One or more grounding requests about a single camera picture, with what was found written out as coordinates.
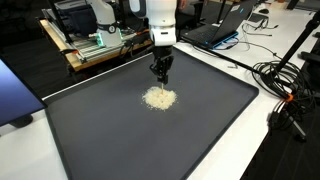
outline black mat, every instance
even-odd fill
[[[70,179],[186,178],[258,89],[174,49],[169,110],[142,94],[156,83],[146,56],[46,100]]]

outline computer monitor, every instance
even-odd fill
[[[30,87],[18,77],[7,63],[0,59],[0,126],[29,124],[30,114],[46,105]]]

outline table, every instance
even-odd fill
[[[54,28],[52,28],[52,26],[50,26],[48,20],[40,20],[40,25],[42,27],[42,29],[49,35],[49,37],[52,39],[52,41],[56,44],[56,46],[58,47],[59,51],[61,50],[65,50],[65,49],[70,49],[68,47],[68,45],[61,39],[61,37],[58,35],[58,33],[55,31]],[[133,47],[133,50],[145,47],[147,45],[151,44],[151,40],[147,40],[145,41],[143,44],[137,44]],[[80,70],[89,68],[91,66],[94,66],[96,64],[102,63],[104,61],[110,60],[112,58],[118,57],[121,54],[124,54],[128,48],[123,48],[122,53],[119,54],[119,50],[117,50],[116,52],[107,54],[105,56],[102,56],[96,60],[93,61],[88,61],[85,63],[81,63],[81,61],[79,60],[79,58],[72,53],[66,54],[66,60],[68,62],[68,64],[71,65],[72,69],[75,72],[78,72]]]
[[[269,25],[278,24],[279,27],[263,31],[272,33],[272,37],[249,36],[249,41],[266,46],[279,56],[283,56],[311,18],[307,11],[270,9]],[[310,36],[297,52],[310,51],[315,42],[316,38]],[[201,53],[187,43],[177,43],[175,46],[234,77],[257,86],[250,72],[243,68],[228,68],[232,63]],[[252,46],[246,51],[245,44],[239,44],[231,50],[220,53],[250,66],[257,62],[273,60],[272,54],[262,48]],[[290,62],[298,67],[302,67],[304,63],[296,55]],[[230,126],[189,179],[240,179],[268,132],[268,114],[278,101],[260,88],[258,97]],[[25,128],[14,129],[9,126],[0,128],[0,133],[5,133],[0,137],[2,164],[0,179],[67,179],[44,111],[33,116],[35,121]]]

